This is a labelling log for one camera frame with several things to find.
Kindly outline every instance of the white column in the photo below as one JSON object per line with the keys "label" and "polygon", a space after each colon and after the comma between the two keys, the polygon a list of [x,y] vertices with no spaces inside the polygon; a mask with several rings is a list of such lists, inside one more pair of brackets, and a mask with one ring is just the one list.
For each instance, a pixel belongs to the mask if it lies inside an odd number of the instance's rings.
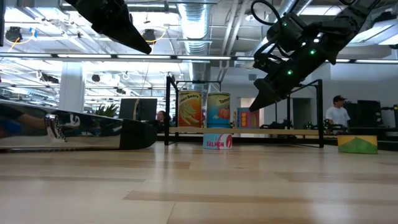
{"label": "white column", "polygon": [[61,75],[59,109],[82,113],[86,74],[81,62],[64,62]]}

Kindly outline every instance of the green and yellow box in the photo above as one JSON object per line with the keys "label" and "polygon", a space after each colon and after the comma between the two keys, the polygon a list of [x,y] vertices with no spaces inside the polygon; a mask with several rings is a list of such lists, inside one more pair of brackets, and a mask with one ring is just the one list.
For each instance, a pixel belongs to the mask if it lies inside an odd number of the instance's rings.
{"label": "green and yellow box", "polygon": [[339,152],[377,154],[377,136],[340,135],[337,142]]}

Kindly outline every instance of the black metal frame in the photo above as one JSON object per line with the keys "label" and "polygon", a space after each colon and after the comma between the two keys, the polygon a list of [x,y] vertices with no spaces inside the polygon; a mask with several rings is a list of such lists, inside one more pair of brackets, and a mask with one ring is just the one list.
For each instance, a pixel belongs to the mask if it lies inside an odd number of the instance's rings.
{"label": "black metal frame", "polygon": [[[166,115],[167,117],[170,117],[170,91],[171,91],[171,86],[173,86],[176,94],[176,104],[175,104],[175,115],[178,118],[178,84],[179,83],[218,83],[220,85],[220,91],[221,91],[221,82],[219,81],[176,81],[174,82],[171,77],[166,78]],[[325,140],[323,138],[323,91],[322,91],[322,80],[315,80],[313,82],[310,82],[309,84],[306,84],[304,86],[301,86],[300,88],[291,91],[290,94],[287,97],[287,119],[290,122],[290,95],[295,93],[296,91],[299,91],[303,88],[306,88],[308,86],[314,86],[317,89],[317,94],[316,94],[316,99],[317,99],[317,121],[318,124],[318,139],[275,139],[275,138],[234,138],[234,142],[236,143],[252,143],[252,144],[297,144],[297,145],[304,145],[304,144],[319,144],[319,148],[323,148],[325,144]],[[275,117],[277,116],[277,107],[275,104]],[[180,136],[179,133],[175,133],[174,136],[174,142],[170,142],[170,121],[169,119],[165,120],[165,135],[164,136],[158,136],[158,140],[164,140],[165,146],[169,146],[175,142],[178,142],[178,140],[182,140],[184,142],[201,142],[203,140],[203,137],[199,136]]]}

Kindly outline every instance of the black cap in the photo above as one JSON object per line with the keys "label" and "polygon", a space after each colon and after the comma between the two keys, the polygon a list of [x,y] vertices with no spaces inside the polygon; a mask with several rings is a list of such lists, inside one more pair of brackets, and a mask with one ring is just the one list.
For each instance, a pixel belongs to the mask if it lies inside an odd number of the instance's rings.
{"label": "black cap", "polygon": [[338,96],[333,97],[333,102],[345,101],[345,100],[347,100],[347,98],[344,98],[344,97],[341,96],[341,95],[338,95]]}

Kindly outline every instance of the doorway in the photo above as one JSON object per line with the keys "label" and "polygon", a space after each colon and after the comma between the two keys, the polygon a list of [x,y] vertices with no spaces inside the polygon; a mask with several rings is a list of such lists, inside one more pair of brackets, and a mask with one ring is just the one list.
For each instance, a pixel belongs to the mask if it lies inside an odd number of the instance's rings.
{"label": "doorway", "polygon": [[311,99],[293,98],[293,127],[294,129],[303,129],[311,117]]}

